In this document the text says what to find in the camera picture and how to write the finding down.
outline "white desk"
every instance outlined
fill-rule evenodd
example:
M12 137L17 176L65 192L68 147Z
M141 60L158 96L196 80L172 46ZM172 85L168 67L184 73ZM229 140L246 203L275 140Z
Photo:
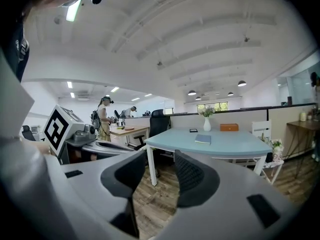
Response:
M41 141L41 139L45 138L45 135L42 132L33 133L32 135L33 135L36 142L39 142L39 141Z
M211 144L195 143L197 134L210 135ZM172 128L145 140L152 185L157 185L152 148L186 154L204 154L215 159L258 159L254 172L260 175L272 148L248 131L211 131Z

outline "blue notebook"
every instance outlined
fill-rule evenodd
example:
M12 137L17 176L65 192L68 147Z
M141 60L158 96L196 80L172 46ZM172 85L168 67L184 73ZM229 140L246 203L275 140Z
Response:
M211 144L211 136L210 135L202 135L198 134L195 137L195 143L205 143L205 144Z

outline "orange box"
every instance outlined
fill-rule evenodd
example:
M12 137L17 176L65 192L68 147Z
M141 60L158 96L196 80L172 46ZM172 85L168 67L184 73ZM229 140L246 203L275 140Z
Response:
M239 131L239 125L236 123L221 123L220 124L221 132L237 132Z

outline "bottle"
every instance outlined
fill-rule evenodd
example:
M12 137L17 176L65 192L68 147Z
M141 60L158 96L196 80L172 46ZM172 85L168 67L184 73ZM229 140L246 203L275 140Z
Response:
M300 113L300 121L301 121L301 122L305 122L306 120L307 120L307 113L304 112L304 111L302 111L302 112Z

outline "window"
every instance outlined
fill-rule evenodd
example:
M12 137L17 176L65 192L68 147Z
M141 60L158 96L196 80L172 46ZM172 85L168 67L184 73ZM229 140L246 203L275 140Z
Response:
M196 105L197 111L208 109L208 108L213 108L214 111L228 111L229 106L228 102L217 102L217 103L209 103L209 104L199 104Z
M166 115L171 115L174 113L174 108L173 107L170 107L170 108L166 108L165 109L165 114Z

